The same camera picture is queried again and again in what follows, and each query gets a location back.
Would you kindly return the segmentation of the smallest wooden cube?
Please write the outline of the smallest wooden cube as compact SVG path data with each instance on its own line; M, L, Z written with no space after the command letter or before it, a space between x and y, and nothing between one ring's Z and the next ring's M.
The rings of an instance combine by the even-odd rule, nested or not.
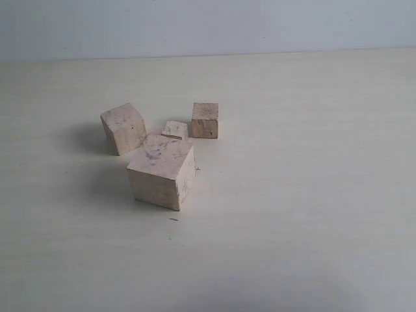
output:
M188 125L183 122L167 121L164 125L161 135L178 140L188 140Z

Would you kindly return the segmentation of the second largest wooden cube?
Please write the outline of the second largest wooden cube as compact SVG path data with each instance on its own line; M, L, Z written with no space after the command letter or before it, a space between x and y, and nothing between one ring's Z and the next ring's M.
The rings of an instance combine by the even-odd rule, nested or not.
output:
M137 149L148 136L144 118L130 103L101 113L100 119L117 156Z

